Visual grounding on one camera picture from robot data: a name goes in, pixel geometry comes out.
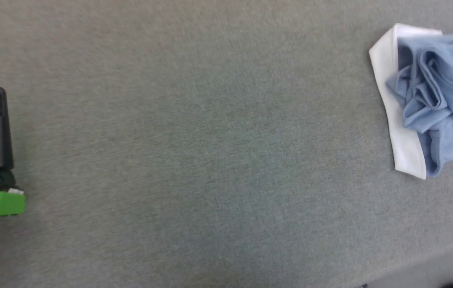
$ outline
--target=crumpled blue cloth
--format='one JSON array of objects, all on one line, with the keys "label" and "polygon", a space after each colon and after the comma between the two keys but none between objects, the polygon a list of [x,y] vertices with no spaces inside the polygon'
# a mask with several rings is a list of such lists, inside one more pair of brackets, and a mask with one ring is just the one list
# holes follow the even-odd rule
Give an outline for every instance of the crumpled blue cloth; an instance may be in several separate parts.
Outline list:
[{"label": "crumpled blue cloth", "polygon": [[404,127],[418,132],[427,175],[436,176],[453,160],[453,35],[399,39],[398,59],[387,86]]}]

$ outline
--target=white fabric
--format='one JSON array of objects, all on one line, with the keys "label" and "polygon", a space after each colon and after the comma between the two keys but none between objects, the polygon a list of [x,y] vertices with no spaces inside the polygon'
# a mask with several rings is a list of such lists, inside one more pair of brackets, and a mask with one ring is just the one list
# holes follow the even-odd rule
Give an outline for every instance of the white fabric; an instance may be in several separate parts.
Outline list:
[{"label": "white fabric", "polygon": [[377,87],[387,112],[395,170],[411,174],[420,179],[427,177],[425,158],[420,140],[415,131],[403,127],[402,108],[387,88],[386,81],[398,71],[398,38],[440,36],[442,34],[439,30],[395,24],[369,51]]}]

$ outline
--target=blue cloth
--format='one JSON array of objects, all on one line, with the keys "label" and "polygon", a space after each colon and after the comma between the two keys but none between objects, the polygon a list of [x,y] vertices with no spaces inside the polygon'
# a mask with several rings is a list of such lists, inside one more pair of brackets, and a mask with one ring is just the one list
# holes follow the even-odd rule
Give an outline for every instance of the blue cloth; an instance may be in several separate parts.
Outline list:
[{"label": "blue cloth", "polygon": [[404,107],[404,127],[418,132],[428,176],[453,160],[453,35],[402,38],[399,71],[387,81]]}]

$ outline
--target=gray table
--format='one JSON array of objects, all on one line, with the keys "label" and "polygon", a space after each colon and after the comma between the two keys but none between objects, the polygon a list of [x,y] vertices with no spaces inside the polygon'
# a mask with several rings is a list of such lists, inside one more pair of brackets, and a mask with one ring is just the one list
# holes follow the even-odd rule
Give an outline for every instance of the gray table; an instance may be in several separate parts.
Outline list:
[{"label": "gray table", "polygon": [[0,2],[0,287],[351,288],[453,247],[453,162],[393,170],[395,22],[452,33],[453,1]]}]

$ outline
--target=gray floor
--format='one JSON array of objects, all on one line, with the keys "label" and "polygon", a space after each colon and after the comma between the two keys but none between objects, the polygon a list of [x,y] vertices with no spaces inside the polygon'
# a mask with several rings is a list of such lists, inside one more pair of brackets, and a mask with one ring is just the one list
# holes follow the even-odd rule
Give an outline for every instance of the gray floor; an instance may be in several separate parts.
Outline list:
[{"label": "gray floor", "polygon": [[452,248],[453,162],[393,169],[396,22],[453,0],[0,1],[0,288],[352,288]]},{"label": "gray floor", "polygon": [[368,283],[369,288],[440,288],[453,283],[453,250]]}]

